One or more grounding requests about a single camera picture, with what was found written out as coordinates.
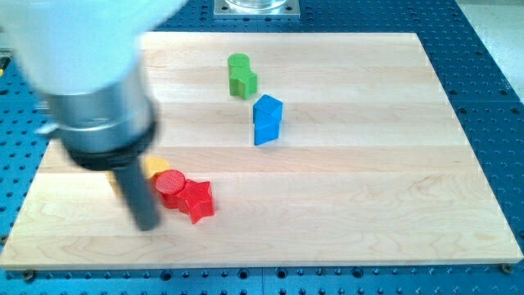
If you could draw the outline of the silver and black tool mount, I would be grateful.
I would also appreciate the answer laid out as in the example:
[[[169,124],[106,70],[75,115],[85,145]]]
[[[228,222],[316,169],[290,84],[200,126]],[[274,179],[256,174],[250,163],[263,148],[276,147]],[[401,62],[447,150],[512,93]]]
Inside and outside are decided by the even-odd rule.
[[[156,105],[144,68],[91,93],[42,95],[72,161],[88,170],[114,170],[133,164],[156,135]]]

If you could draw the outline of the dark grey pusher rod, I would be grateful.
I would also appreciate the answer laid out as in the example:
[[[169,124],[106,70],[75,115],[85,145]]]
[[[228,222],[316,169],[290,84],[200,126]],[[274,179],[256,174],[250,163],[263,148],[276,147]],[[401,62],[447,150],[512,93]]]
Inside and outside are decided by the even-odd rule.
[[[154,229],[160,223],[156,197],[144,177],[136,157],[112,171],[136,226],[141,231]]]

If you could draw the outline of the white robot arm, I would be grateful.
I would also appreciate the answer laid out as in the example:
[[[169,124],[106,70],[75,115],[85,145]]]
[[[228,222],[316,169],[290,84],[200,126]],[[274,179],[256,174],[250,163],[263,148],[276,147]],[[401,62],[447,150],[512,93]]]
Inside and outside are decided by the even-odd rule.
[[[160,217],[139,163],[157,127],[140,38],[183,4],[183,0],[1,4],[1,26],[26,79],[47,103],[56,136],[77,165],[114,173],[143,231],[154,229]]]

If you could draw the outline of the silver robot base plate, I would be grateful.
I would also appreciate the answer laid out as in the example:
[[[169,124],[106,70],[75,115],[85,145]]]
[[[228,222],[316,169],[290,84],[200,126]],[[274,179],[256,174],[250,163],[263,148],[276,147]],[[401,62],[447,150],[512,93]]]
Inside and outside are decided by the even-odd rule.
[[[215,0],[214,16],[298,16],[299,0]]]

